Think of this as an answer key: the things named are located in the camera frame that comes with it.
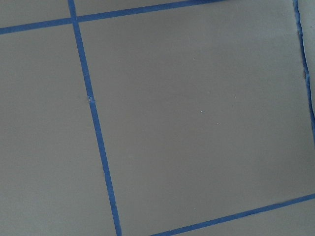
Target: gray surface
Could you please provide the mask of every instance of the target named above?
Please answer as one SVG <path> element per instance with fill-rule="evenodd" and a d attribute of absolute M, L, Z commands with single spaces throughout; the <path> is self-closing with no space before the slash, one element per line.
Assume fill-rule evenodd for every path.
<path fill-rule="evenodd" d="M 180 0 L 75 0 L 75 5 L 80 16 L 176 1 Z"/>
<path fill-rule="evenodd" d="M 301 24 L 304 34 L 306 60 L 309 66 L 312 102 L 315 104 L 315 1 L 299 1 Z"/>
<path fill-rule="evenodd" d="M 0 48 L 0 235 L 115 235 L 72 26 Z"/>
<path fill-rule="evenodd" d="M 315 200 L 311 200 L 180 236 L 311 236 L 314 231 Z"/>
<path fill-rule="evenodd" d="M 0 28 L 66 17 L 67 0 L 0 0 Z"/>
<path fill-rule="evenodd" d="M 80 26 L 125 236 L 315 191 L 291 1 L 233 0 Z"/>

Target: concrete floor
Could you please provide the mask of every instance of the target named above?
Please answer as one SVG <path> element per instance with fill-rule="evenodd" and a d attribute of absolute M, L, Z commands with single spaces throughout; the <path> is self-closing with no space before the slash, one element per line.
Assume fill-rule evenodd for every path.
<path fill-rule="evenodd" d="M 0 0 L 0 235 L 314 235 L 299 4 Z"/>

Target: gray floor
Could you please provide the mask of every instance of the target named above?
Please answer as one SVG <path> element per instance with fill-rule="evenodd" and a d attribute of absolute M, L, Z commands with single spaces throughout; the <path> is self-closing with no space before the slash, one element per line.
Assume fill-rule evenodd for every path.
<path fill-rule="evenodd" d="M 175 1 L 74 2 L 81 16 Z M 0 29 L 0 235 L 114 236 L 68 3 L 0 4 L 2 28 L 66 18 Z M 315 91 L 314 1 L 300 1 L 300 12 Z M 79 26 L 124 236 L 315 193 L 291 0 L 226 0 Z M 180 235 L 313 235 L 314 212 L 309 200 Z"/>

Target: vertical blue line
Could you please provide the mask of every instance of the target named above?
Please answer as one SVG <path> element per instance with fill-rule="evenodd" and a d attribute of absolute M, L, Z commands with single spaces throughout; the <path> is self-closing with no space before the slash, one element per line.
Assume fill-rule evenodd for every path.
<path fill-rule="evenodd" d="M 104 174 L 105 174 L 107 192 L 108 192 L 110 206 L 112 209 L 112 215 L 113 215 L 113 219 L 114 219 L 116 235 L 122 236 L 122 229 L 120 226 L 118 210 L 117 210 L 117 206 L 116 206 L 113 183 L 112 183 L 112 179 L 110 177 L 103 135 L 102 135 L 102 131 L 100 128 L 100 122 L 98 119 L 96 103 L 95 103 L 95 99 L 94 99 L 94 95 L 93 95 L 93 89 L 92 89 L 92 83 L 91 83 L 91 79 L 90 79 L 89 68 L 88 68 L 87 59 L 86 59 L 85 51 L 84 51 L 84 47 L 83 47 L 83 41 L 82 41 L 82 36 L 81 36 L 81 32 L 80 32 L 80 27 L 79 27 L 79 23 L 78 23 L 76 12 L 75 12 L 74 1 L 68 0 L 68 5 L 69 5 L 70 14 L 71 14 L 71 21 L 72 21 L 72 25 L 73 25 L 75 40 L 76 40 L 76 44 L 77 44 L 77 48 L 78 48 L 78 52 L 79 52 L 79 57 L 80 57 L 80 62 L 81 62 L 81 67 L 82 67 L 82 72 L 83 72 L 83 77 L 84 77 L 84 83 L 85 83 L 85 87 L 87 90 L 87 96 L 88 96 L 89 102 L 90 102 L 90 109 L 91 109 L 91 114 L 92 114 L 92 118 L 93 118 L 93 124 L 94 124 L 94 128 L 95 128 L 95 134 L 96 134 L 99 154 L 100 154 L 100 158 L 101 158 L 101 161 L 103 164 L 103 170 L 104 170 Z"/>
<path fill-rule="evenodd" d="M 310 73 L 309 73 L 309 67 L 308 67 L 307 61 L 306 61 L 305 48 L 304 48 L 304 43 L 303 43 L 303 30 L 302 30 L 302 25 L 301 25 L 301 15 L 300 15 L 300 11 L 299 11 L 299 1 L 293 0 L 293 5 L 294 5 L 294 11 L 295 11 L 296 25 L 297 25 L 297 29 L 299 32 L 300 47 L 301 47 L 303 67 L 304 67 L 304 73 L 305 73 L 305 82 L 306 82 L 306 88 L 307 88 L 307 96 L 308 96 L 308 100 L 309 100 L 309 109 L 310 109 L 310 114 L 311 114 L 313 139 L 315 142 L 315 116 L 314 116 L 313 105 L 312 105 Z"/>

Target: blue tape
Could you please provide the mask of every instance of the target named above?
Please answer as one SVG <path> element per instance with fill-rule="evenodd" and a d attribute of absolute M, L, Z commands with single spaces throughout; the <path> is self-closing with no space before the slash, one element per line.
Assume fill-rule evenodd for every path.
<path fill-rule="evenodd" d="M 311 92 L 311 86 L 310 86 L 310 73 L 309 73 L 309 67 L 307 65 L 306 56 L 305 56 L 305 49 L 304 49 L 304 43 L 303 43 L 303 30 L 301 25 L 301 15 L 299 11 L 299 1 L 293 0 L 294 5 L 294 11 L 295 11 L 295 19 L 296 19 L 296 25 L 299 32 L 299 39 L 300 39 L 300 47 L 301 47 L 301 53 L 302 53 L 302 59 L 303 59 L 303 67 L 304 67 L 304 74 L 305 74 L 305 82 L 306 82 L 306 88 L 307 88 L 307 96 L 309 100 L 309 109 L 310 109 L 310 115 L 311 115 L 311 123 L 312 123 L 312 131 L 313 131 L 313 139 L 315 142 L 315 116 L 313 111 L 313 105 L 312 105 L 312 92 Z"/>
<path fill-rule="evenodd" d="M 221 224 L 221 223 L 224 223 L 224 222 L 227 222 L 227 221 L 240 219 L 240 218 L 243 218 L 245 216 L 254 215 L 254 214 L 258 214 L 258 213 L 262 213 L 262 212 L 266 212 L 266 211 L 270 211 L 270 210 L 275 210 L 275 209 L 278 209 L 278 208 L 286 207 L 286 206 L 293 205 L 293 204 L 296 204 L 296 203 L 305 202 L 305 201 L 312 200 L 312 199 L 315 199 L 315 194 L 310 194 L 310 195 L 307 195 L 307 196 L 304 196 L 304 197 L 300 197 L 300 198 L 296 198 L 296 199 L 293 199 L 293 200 L 290 200 L 290 201 L 286 201 L 286 202 L 283 202 L 283 203 L 272 204 L 272 205 L 269 205 L 269 206 L 264 206 L 264 207 L 256 208 L 256 209 L 253 209 L 253 210 L 244 211 L 244 212 L 241 212 L 241 213 L 228 215 L 228 216 L 221 217 L 221 218 L 218 218 L 218 219 L 209 220 L 209 221 L 205 221 L 205 222 L 202 222 L 202 223 L 185 226 L 185 227 L 182 227 L 182 228 L 166 231 L 166 232 L 163 232 L 163 233 L 158 233 L 158 234 L 151 235 L 151 236 L 172 236 L 172 235 L 177 235 L 177 234 L 185 233 L 185 232 L 188 232 L 188 231 L 192 231 L 192 230 L 197 230 L 197 229 L 201 229 L 201 228 L 204 228 L 204 227 L 208 227 L 208 226 L 211 226 L 211 225 Z"/>
<path fill-rule="evenodd" d="M 0 34 L 14 33 L 14 32 L 26 31 L 26 30 L 34 30 L 34 29 L 47 28 L 47 27 L 52 27 L 52 26 L 61 26 L 61 25 L 67 25 L 67 24 L 71 24 L 70 18 L 0 28 Z"/>
<path fill-rule="evenodd" d="M 100 19 L 134 15 L 134 14 L 140 14 L 140 13 L 153 12 L 153 11 L 162 11 L 162 10 L 168 10 L 168 9 L 173 9 L 173 8 L 185 7 L 185 6 L 201 5 L 201 4 L 207 4 L 207 3 L 212 3 L 212 2 L 218 2 L 218 1 L 224 1 L 224 0 L 188 0 L 188 1 L 179 1 L 179 2 L 160 4 L 160 5 L 153 5 L 153 6 L 137 7 L 137 8 L 131 8 L 131 9 L 125 9 L 125 10 L 78 16 L 78 21 L 79 22 L 95 21 L 95 20 L 100 20 Z"/>
<path fill-rule="evenodd" d="M 79 57 L 80 57 L 80 62 L 81 62 L 81 67 L 82 67 L 82 72 L 83 72 L 83 77 L 84 77 L 84 83 L 85 83 L 85 87 L 86 87 L 86 91 L 87 91 L 87 96 L 88 96 L 89 102 L 90 102 L 90 109 L 91 109 L 91 114 L 92 114 L 92 118 L 93 118 L 93 124 L 94 124 L 94 128 L 95 128 L 95 134 L 96 134 L 99 154 L 100 154 L 100 158 L 102 161 L 103 170 L 104 170 L 104 174 L 105 174 L 106 187 L 107 187 L 109 202 L 110 202 L 110 206 L 111 206 L 111 210 L 112 210 L 116 235 L 122 236 L 122 229 L 120 226 L 118 210 L 117 210 L 117 206 L 116 206 L 113 183 L 112 183 L 112 179 L 111 179 L 110 172 L 109 172 L 109 166 L 108 166 L 108 160 L 107 160 L 103 135 L 102 135 L 102 131 L 100 128 L 100 122 L 98 119 L 96 103 L 94 100 L 92 83 L 91 83 L 90 74 L 89 74 L 89 68 L 88 68 L 87 59 L 85 56 L 85 51 L 84 51 L 84 47 L 83 47 L 83 41 L 82 41 L 79 23 L 77 21 L 74 1 L 68 0 L 68 5 L 69 5 L 70 14 L 71 14 L 71 21 L 73 24 L 75 40 L 76 40 L 76 44 L 77 44 L 77 48 L 78 48 L 78 52 L 79 52 Z"/>

